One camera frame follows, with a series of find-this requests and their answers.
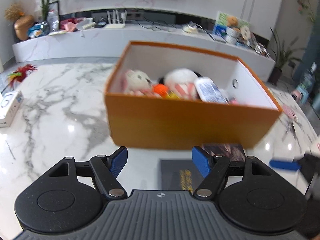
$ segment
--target red feather toy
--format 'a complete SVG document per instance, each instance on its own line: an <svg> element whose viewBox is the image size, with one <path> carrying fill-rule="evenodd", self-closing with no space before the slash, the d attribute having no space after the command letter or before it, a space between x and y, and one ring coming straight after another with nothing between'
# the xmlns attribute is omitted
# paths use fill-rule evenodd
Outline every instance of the red feather toy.
<svg viewBox="0 0 320 240"><path fill-rule="evenodd" d="M15 72L12 72L12 74L9 74L9 85L13 88L14 83L22 82L26 77L28 72L32 72L36 69L33 65L27 64L24 67L18 67L18 69Z"/></svg>

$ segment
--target brown plush toy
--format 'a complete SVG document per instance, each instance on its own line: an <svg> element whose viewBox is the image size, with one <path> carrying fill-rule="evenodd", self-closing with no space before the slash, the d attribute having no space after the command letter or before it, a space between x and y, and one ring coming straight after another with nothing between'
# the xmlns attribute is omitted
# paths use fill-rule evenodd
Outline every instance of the brown plush toy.
<svg viewBox="0 0 320 240"><path fill-rule="evenodd" d="M227 17L227 26L228 27L237 27L238 26L238 19L237 17L234 17L234 16L228 16Z"/></svg>

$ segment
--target silver screw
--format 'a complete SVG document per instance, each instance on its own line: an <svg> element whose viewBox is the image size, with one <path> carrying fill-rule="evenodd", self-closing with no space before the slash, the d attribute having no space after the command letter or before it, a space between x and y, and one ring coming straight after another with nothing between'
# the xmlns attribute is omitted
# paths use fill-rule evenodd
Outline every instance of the silver screw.
<svg viewBox="0 0 320 240"><path fill-rule="evenodd" d="M199 197L209 197L212 195L212 191L207 188L202 188L197 191Z"/></svg>
<svg viewBox="0 0 320 240"><path fill-rule="evenodd" d="M109 195L112 197L121 197L124 194L124 190L121 188L113 188L109 190Z"/></svg>

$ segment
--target metal grommet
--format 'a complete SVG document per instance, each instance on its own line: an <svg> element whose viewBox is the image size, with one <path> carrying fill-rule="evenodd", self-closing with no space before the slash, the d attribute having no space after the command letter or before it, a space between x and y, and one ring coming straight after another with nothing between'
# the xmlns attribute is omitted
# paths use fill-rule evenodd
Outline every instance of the metal grommet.
<svg viewBox="0 0 320 240"><path fill-rule="evenodd" d="M113 188L109 190L108 193L112 197L121 197L124 194L124 190L121 188Z"/></svg>
<svg viewBox="0 0 320 240"><path fill-rule="evenodd" d="M209 197L212 195L212 191L207 188L202 188L197 191L199 197Z"/></svg>
<svg viewBox="0 0 320 240"><path fill-rule="evenodd" d="M236 79L234 79L234 80L232 81L232 86L233 86L234 88L238 88L239 83L238 83L238 81L237 81Z"/></svg>

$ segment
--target gray ribbed plate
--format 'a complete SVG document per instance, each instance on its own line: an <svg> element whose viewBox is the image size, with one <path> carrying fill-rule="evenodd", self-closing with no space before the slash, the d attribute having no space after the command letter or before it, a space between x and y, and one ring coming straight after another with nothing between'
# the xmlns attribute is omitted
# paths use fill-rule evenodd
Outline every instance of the gray ribbed plate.
<svg viewBox="0 0 320 240"><path fill-rule="evenodd" d="M194 199L188 191L135 190L125 200L111 201L93 223L64 235L24 231L16 240L302 240L295 231L257 236L226 222L215 205Z"/></svg>

